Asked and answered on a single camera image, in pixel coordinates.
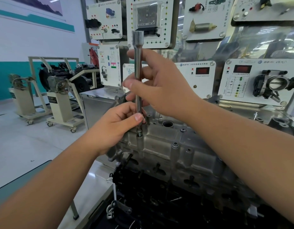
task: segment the digital display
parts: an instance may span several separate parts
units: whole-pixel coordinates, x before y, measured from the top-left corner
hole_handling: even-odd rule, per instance
[[[196,75],[208,75],[210,73],[210,67],[197,67]]]
[[[252,65],[235,65],[234,73],[250,73]]]

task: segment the white panel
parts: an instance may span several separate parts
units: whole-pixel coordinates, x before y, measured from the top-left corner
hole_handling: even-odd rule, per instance
[[[201,9],[189,11],[197,3]],[[225,37],[233,0],[186,0],[184,10],[183,38],[188,40],[211,40]],[[199,30],[190,31],[191,24],[197,25]]]
[[[167,48],[171,42],[172,31],[172,12],[174,0],[126,0],[127,7],[127,38],[128,44],[132,46],[132,31],[137,30],[135,27],[138,21],[135,21],[135,10],[141,7],[156,6],[159,4],[160,22],[156,35],[145,35],[143,48]]]
[[[234,21],[294,21],[294,0],[270,1],[272,6],[261,9],[260,0],[238,0]]]
[[[99,45],[97,50],[100,68],[100,80],[103,85],[120,87],[120,59],[118,45]],[[102,71],[106,71],[107,78],[102,75]]]
[[[122,6],[120,0],[104,1],[90,5],[87,9],[87,17],[89,20],[97,19],[101,22],[99,28],[89,28],[91,39],[122,38]]]
[[[280,103],[271,98],[265,99],[263,96],[253,96],[253,83],[256,76],[261,75],[263,70],[286,70],[287,78],[294,77],[294,59],[229,59],[225,63],[218,95],[222,95],[223,100],[248,102],[255,104],[267,104],[279,106]],[[252,66],[250,73],[234,73],[236,65]],[[294,93],[294,89],[279,91],[281,101],[289,102]]]
[[[134,64],[124,64],[123,76],[124,79],[134,72]],[[192,90],[201,98],[207,98],[208,95],[212,96],[215,68],[214,61],[203,62],[178,62],[175,63],[180,70]],[[128,88],[123,88],[124,92],[129,92]]]

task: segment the metal engine cover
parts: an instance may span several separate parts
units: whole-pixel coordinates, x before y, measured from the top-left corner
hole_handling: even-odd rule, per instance
[[[216,208],[247,211],[264,203],[215,152],[184,123],[147,109],[143,136],[136,129],[108,153],[109,161],[148,174],[214,202]]]

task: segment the wall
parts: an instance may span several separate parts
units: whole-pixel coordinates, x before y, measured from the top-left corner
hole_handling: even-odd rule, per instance
[[[31,76],[28,56],[76,57],[84,61],[81,45],[87,40],[81,2],[60,1],[63,17],[74,26],[75,32],[0,15],[0,100],[10,98],[9,73]],[[40,62],[35,62],[34,66],[40,67]]]

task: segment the white wall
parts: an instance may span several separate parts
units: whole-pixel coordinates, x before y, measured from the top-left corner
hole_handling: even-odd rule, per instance
[[[87,40],[81,2],[60,1],[63,17],[74,25],[75,32],[0,16],[0,61],[28,61],[28,56],[77,57],[83,61],[81,43]]]

